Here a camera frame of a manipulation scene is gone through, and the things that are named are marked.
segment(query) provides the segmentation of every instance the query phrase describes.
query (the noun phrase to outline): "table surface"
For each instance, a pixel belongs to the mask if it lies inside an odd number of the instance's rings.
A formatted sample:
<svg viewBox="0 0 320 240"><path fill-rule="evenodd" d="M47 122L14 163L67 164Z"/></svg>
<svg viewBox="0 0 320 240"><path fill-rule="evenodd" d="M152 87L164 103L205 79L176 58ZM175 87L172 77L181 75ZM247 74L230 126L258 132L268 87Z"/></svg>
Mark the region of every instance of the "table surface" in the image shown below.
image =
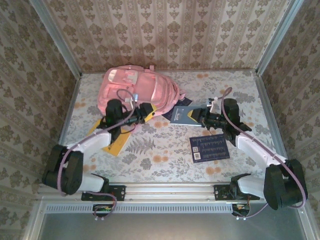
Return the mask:
<svg viewBox="0 0 320 240"><path fill-rule="evenodd" d="M170 76L186 91L191 105L205 104L207 98L219 97L232 87L230 98L237 100L241 121L267 146L274 149L266 116L259 98L252 70L241 71L174 71ZM72 112L64 144L84 138L102 114L97 96L103 74L84 74ZM221 130L211 129L212 134ZM238 174L262 177L262 170L244 152L227 142L230 159L193 163L190 137L208 136L209 131L196 126L174 125L162 116L137 125L119 155L102 149L84 160L83 170L104 176L111 183L186 183L226 182Z"/></svg>

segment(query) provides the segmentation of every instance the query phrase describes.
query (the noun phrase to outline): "floral wallpaper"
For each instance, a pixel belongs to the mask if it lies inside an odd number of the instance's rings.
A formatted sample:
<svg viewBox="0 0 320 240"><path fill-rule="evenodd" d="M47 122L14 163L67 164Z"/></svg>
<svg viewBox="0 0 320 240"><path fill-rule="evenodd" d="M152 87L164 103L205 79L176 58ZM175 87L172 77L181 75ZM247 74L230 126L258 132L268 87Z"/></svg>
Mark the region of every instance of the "floral wallpaper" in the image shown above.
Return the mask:
<svg viewBox="0 0 320 240"><path fill-rule="evenodd" d="M320 226L320 2L305 0L262 75L287 154Z"/></svg>
<svg viewBox="0 0 320 240"><path fill-rule="evenodd" d="M260 140L274 147L252 70L166 71L163 74L176 81L195 106L233 87L230 97L239 104L241 120ZM65 145L82 139L101 119L97 94L103 76L101 73L82 75ZM216 106L216 111L221 112L220 106ZM262 170L256 162L229 142L230 159L193 163L189 138L221 133L219 129L212 128L210 133L198 126L170 124L163 116L157 116L136 126L118 156L101 149L84 160L83 170L105 176L113 183L216 182L229 181L243 173L261 176Z"/></svg>
<svg viewBox="0 0 320 240"><path fill-rule="evenodd" d="M75 82L31 4L1 0L1 240L23 236Z"/></svg>
<svg viewBox="0 0 320 240"><path fill-rule="evenodd" d="M83 72L253 69L290 0L44 0Z"/></svg>

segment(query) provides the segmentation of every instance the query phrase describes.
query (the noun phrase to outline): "damask wallpaper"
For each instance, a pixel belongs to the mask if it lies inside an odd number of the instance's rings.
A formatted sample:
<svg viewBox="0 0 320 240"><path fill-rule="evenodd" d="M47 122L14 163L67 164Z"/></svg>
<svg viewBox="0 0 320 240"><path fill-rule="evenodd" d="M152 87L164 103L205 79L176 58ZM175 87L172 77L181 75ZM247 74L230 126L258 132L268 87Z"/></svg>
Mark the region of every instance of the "damask wallpaper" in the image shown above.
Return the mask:
<svg viewBox="0 0 320 240"><path fill-rule="evenodd" d="M82 71L253 69L290 0L44 0Z"/></svg>
<svg viewBox="0 0 320 240"><path fill-rule="evenodd" d="M320 1L305 0L262 75L288 156L305 169L320 226Z"/></svg>
<svg viewBox="0 0 320 240"><path fill-rule="evenodd" d="M75 78L27 0L0 1L0 239L20 239Z"/></svg>

